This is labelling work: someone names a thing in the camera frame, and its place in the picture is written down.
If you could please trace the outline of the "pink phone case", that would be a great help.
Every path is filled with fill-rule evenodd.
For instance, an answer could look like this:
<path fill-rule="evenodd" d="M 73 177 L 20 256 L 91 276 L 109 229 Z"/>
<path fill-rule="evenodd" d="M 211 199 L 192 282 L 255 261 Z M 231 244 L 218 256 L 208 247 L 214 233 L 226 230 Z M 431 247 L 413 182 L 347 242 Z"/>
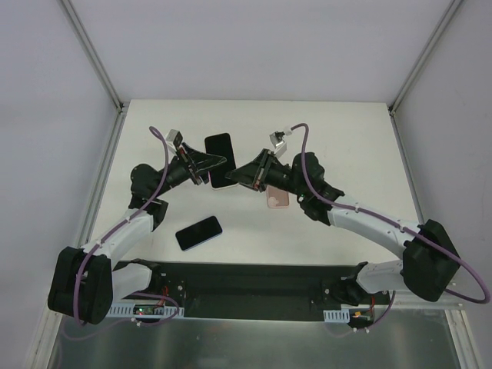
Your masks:
<path fill-rule="evenodd" d="M 266 188 L 267 204 L 270 209 L 288 208 L 289 193 L 285 190 L 268 185 Z"/>

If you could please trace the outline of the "blue smartphone black screen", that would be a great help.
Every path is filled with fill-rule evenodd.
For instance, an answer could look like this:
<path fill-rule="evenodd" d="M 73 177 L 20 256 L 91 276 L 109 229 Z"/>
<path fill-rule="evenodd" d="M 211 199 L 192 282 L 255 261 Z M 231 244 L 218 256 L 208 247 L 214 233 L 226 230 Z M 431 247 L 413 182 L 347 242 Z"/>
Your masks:
<path fill-rule="evenodd" d="M 222 234 L 222 227 L 215 216 L 205 218 L 175 233 L 182 251 L 190 250 Z"/>

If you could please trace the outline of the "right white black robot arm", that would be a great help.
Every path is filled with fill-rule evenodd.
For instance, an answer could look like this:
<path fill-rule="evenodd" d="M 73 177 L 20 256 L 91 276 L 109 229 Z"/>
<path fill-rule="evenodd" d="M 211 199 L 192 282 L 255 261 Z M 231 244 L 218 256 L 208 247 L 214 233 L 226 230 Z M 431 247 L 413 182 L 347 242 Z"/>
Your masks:
<path fill-rule="evenodd" d="M 362 211 L 353 198 L 324 180 L 324 168 L 312 152 L 298 154 L 291 165 L 283 165 L 264 149 L 225 176 L 253 191 L 271 186 L 293 194 L 311 220 L 352 231 L 396 256 L 379 264 L 361 262 L 334 282 L 330 296 L 342 304 L 357 306 L 382 291 L 410 291 L 436 302 L 460 267 L 449 257 L 457 251 L 440 223 L 382 220 L 373 211 Z"/>

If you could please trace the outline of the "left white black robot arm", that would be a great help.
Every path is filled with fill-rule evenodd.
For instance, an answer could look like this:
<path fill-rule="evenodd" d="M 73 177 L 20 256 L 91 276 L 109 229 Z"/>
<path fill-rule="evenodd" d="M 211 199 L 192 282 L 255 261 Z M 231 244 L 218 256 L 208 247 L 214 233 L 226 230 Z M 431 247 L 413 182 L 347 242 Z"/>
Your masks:
<path fill-rule="evenodd" d="M 66 247 L 58 255 L 48 308 L 81 324 L 98 324 L 114 302 L 127 296 L 158 298 L 165 285 L 159 264 L 137 258 L 118 268 L 118 262 L 165 219 L 168 203 L 160 195 L 187 180 L 208 182 L 209 172 L 226 161 L 182 143 L 160 171 L 147 164 L 134 167 L 131 200 L 122 218 L 100 238 L 80 248 Z"/>

